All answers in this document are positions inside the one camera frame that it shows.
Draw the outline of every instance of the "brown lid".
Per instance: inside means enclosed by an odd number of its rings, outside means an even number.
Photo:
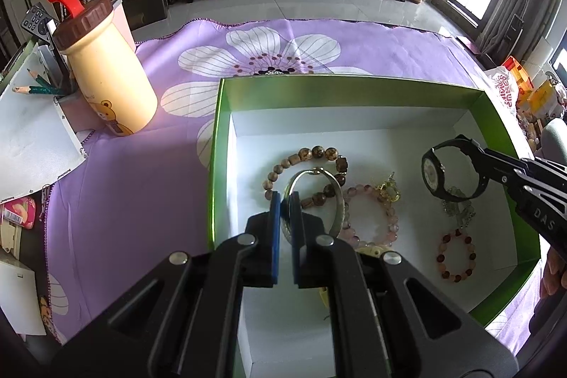
[[[66,50],[85,37],[112,12],[111,0],[92,0],[75,18],[68,18],[53,33],[53,41],[59,50]]]

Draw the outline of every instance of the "gray curtain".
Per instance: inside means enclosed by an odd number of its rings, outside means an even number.
[[[500,45],[514,14],[521,15],[526,0],[503,0],[493,12],[480,37],[479,48],[490,54]],[[526,59],[539,39],[546,35],[554,22],[562,0],[530,0],[524,15],[524,31],[512,54],[518,61]]]

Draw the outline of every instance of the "barcode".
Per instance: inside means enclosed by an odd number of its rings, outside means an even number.
[[[11,212],[10,210],[4,209],[4,218],[6,218],[9,221],[12,221],[16,224],[22,224],[24,222],[24,220],[22,219],[21,216],[16,215],[15,213]]]

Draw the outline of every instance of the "beaded bracelet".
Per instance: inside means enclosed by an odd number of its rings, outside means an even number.
[[[328,161],[335,161],[337,174],[334,175],[334,177],[341,186],[344,186],[347,181],[346,175],[349,167],[347,158],[338,155],[336,148],[325,149],[322,146],[315,146],[313,149],[301,148],[297,154],[292,154],[288,158],[282,159],[278,165],[275,165],[273,170],[268,173],[268,179],[264,180],[262,183],[262,187],[266,190],[264,197],[271,201],[274,183],[277,181],[279,175],[283,173],[284,169],[288,169],[292,165],[296,165],[300,162],[308,161],[311,158],[321,159],[323,157],[327,158]],[[322,192],[316,192],[313,196],[303,199],[301,201],[301,208],[309,208],[313,205],[320,207],[325,204],[327,198],[335,197],[335,194],[333,185],[328,184],[325,188],[323,188]]]
[[[378,203],[384,209],[386,216],[388,218],[388,234],[386,237],[376,244],[375,242],[366,242],[360,240],[356,235],[356,231],[350,225],[349,218],[349,203],[350,200],[357,194],[366,194],[372,198],[376,198]],[[396,216],[396,211],[392,207],[392,203],[400,199],[400,190],[396,186],[396,182],[393,179],[393,173],[390,175],[387,181],[382,183],[381,186],[372,187],[371,185],[356,185],[356,187],[350,187],[346,191],[343,191],[343,196],[345,198],[345,220],[342,223],[342,230],[338,235],[338,238],[343,239],[352,245],[355,249],[362,249],[365,247],[392,247],[393,242],[398,239],[398,230],[400,229],[398,225],[398,217]]]
[[[447,266],[445,265],[445,255],[443,253],[447,250],[447,244],[451,241],[452,237],[462,237],[464,239],[464,243],[467,245],[467,252],[468,252],[468,269],[461,274],[451,274],[447,271]],[[472,245],[472,237],[468,236],[461,230],[454,230],[451,231],[449,234],[445,234],[443,236],[442,242],[439,244],[439,254],[437,255],[437,268],[441,273],[441,277],[443,279],[449,279],[451,282],[460,282],[465,281],[467,278],[472,276],[472,271],[476,268],[476,253],[475,253],[475,246]]]

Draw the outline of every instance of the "silver bangle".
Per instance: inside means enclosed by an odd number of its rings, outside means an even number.
[[[285,191],[283,193],[283,195],[284,195],[283,196],[283,202],[285,204],[287,204],[287,214],[283,214],[283,215],[290,217],[289,197],[290,197],[291,193],[293,192],[293,189],[296,186],[296,183],[305,174],[308,174],[308,175],[325,175],[325,177],[327,177],[329,179],[329,181],[331,181],[331,185],[333,186],[333,189],[335,190],[335,198],[336,198],[336,201],[337,201],[337,211],[335,213],[335,221],[333,222],[333,225],[331,226],[331,229],[329,230],[329,235],[332,236],[332,237],[337,237],[338,233],[341,232],[342,222],[345,220],[345,201],[344,201],[344,198],[342,196],[341,185],[338,183],[337,179],[331,173],[329,173],[328,171],[326,171],[322,167],[315,167],[315,168],[308,169],[308,170],[302,170],[302,171],[297,172],[295,175],[293,175],[293,177],[291,178],[291,180],[287,184]],[[282,228],[283,235],[286,238],[287,242],[289,242],[291,244],[291,226],[290,226],[288,219],[283,219],[283,218],[281,219],[281,228]]]

